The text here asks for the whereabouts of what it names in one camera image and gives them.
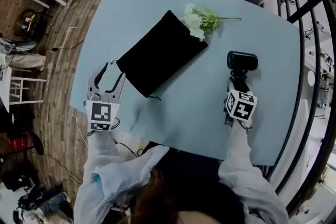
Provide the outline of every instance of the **metal railing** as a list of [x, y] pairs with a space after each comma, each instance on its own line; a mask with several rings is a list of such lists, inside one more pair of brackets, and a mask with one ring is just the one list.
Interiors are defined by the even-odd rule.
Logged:
[[[287, 136], [285, 138], [284, 144], [280, 150], [279, 156], [273, 166], [273, 168], [269, 171], [268, 175], [266, 176], [267, 179], [270, 179], [271, 175], [273, 174], [277, 164], [279, 163], [282, 154], [287, 146], [287, 142], [291, 136], [292, 128], [294, 125], [294, 121], [297, 116], [298, 112], [298, 106], [299, 101], [301, 97], [301, 90], [302, 90], [302, 78], [303, 78], [303, 68], [305, 66], [305, 53], [304, 53], [304, 43], [305, 43], [305, 37], [304, 37], [304, 29], [303, 29], [303, 23], [302, 18], [304, 15], [310, 13], [311, 21], [312, 21], [312, 28], [314, 33], [314, 47], [315, 47], [315, 61], [316, 61], [316, 69], [315, 69], [315, 84], [313, 88], [313, 97], [312, 97], [312, 103], [309, 111], [309, 116], [307, 120], [307, 125], [304, 130], [302, 140], [300, 142], [300, 145], [298, 147], [298, 150], [292, 160], [292, 163], [290, 164], [284, 178], [282, 179], [281, 183], [276, 189], [276, 192], [279, 193], [284, 188], [286, 183], [288, 182], [290, 176], [292, 175], [295, 167], [298, 165], [299, 159], [304, 151], [304, 147], [306, 146], [308, 136], [310, 133], [310, 129], [312, 126], [312, 122], [314, 120], [314, 115], [317, 107], [317, 99], [319, 94], [319, 84], [320, 84], [320, 40], [319, 40], [319, 31], [318, 31], [318, 25], [316, 16], [314, 13], [314, 7], [316, 7], [319, 3], [323, 3], [324, 9], [326, 11], [328, 23], [330, 26], [330, 34], [332, 39], [332, 48], [333, 53], [336, 55], [336, 13], [334, 11], [334, 8], [332, 6], [331, 0], [307, 0], [302, 6], [300, 6], [299, 0], [295, 0], [295, 5], [297, 7], [296, 12], [291, 14], [290, 12], [290, 6], [289, 1], [284, 0], [286, 5], [286, 14], [287, 14], [287, 21], [291, 23], [298, 22], [299, 25], [299, 34], [300, 34], [300, 77], [299, 77], [299, 85], [298, 85], [298, 93], [297, 98], [295, 102], [295, 109], [293, 112], [293, 116], [291, 119], [291, 123], [289, 126], [289, 130], [287, 133]], [[280, 0], [277, 0], [278, 3], [278, 15], [281, 16], [281, 3]], [[336, 116], [336, 97], [335, 92], [333, 94], [333, 99], [331, 103], [331, 113], [327, 125], [327, 130], [325, 132], [324, 139], [322, 141], [320, 151], [317, 155], [317, 158], [315, 160], [315, 163], [313, 164], [310, 172], [308, 173], [306, 179], [304, 180], [303, 184], [301, 185], [298, 192], [293, 197], [292, 201], [287, 206], [287, 211], [290, 216], [294, 215], [297, 211], [297, 209], [301, 206], [301, 204], [306, 201], [308, 196], [310, 195], [310, 192], [312, 188], [316, 185], [316, 183], [319, 180], [320, 175], [323, 172], [323, 169], [325, 168], [329, 155], [334, 147], [334, 141], [336, 138], [336, 121], [334, 120]]]

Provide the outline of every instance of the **light blue table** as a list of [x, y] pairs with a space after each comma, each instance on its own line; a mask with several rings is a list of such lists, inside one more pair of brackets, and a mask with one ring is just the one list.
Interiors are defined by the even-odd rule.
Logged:
[[[229, 138], [223, 112], [230, 72], [226, 57], [230, 50], [250, 52], [259, 58], [257, 71], [248, 73], [248, 82], [258, 97], [254, 128], [248, 135], [251, 161], [273, 165], [286, 137], [297, 95], [299, 31], [280, 17], [242, 0], [102, 0], [79, 57], [70, 105], [84, 112], [91, 73], [105, 62], [119, 59], [167, 10], [182, 17], [188, 3], [242, 20], [219, 26], [206, 40], [209, 47], [157, 90], [155, 94], [162, 101], [146, 99], [126, 81], [117, 116], [121, 120], [118, 131], [224, 159]], [[119, 74], [117, 65], [113, 65], [101, 86], [112, 88]]]

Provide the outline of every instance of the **red object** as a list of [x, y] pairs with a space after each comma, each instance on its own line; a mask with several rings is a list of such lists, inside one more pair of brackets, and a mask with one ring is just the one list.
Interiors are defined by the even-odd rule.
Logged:
[[20, 151], [28, 147], [28, 138], [19, 137], [8, 140], [10, 151]]

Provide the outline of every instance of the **wooden floor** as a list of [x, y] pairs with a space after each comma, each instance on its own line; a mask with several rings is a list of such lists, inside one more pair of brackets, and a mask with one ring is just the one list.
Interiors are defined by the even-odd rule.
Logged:
[[[11, 27], [15, 7], [22, 11], [32, 7], [41, 9], [28, 0], [15, 0], [17, 4], [9, 0], [1, 0], [0, 17], [8, 19], [1, 22], [0, 31], [12, 37]], [[100, 0], [65, 0], [66, 7], [53, 4], [48, 14], [53, 16], [48, 22], [45, 36], [38, 45], [38, 50], [52, 47], [73, 47], [83, 39], [90, 26], [92, 17], [100, 3]], [[65, 41], [66, 31], [72, 30]], [[47, 57], [46, 69], [43, 72], [35, 72], [32, 76], [47, 79], [47, 83], [31, 83], [29, 98], [43, 99], [45, 103], [34, 104], [35, 120], [34, 132], [41, 138], [45, 149], [45, 155], [30, 154], [30, 159], [39, 171], [40, 179], [47, 185], [63, 182], [66, 192], [74, 201], [78, 187], [83, 176], [83, 165], [87, 159], [87, 148], [76, 127], [77, 110], [69, 106], [69, 99], [73, 77], [81, 50], [80, 44], [72, 50], [41, 51]], [[86, 134], [86, 117], [82, 113], [78, 116], [78, 122], [83, 134]], [[116, 139], [125, 142], [133, 149], [141, 148], [146, 142], [132, 139], [126, 134], [118, 134]], [[128, 151], [119, 146], [125, 153]]]

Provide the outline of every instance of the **black camera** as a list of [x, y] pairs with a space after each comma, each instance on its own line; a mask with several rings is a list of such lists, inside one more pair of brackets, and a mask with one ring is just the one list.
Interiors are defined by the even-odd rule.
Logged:
[[246, 73], [248, 70], [258, 68], [258, 57], [254, 54], [248, 54], [239, 51], [229, 51], [227, 54], [227, 67], [232, 69], [231, 82], [235, 90], [248, 92], [249, 87], [246, 84]]

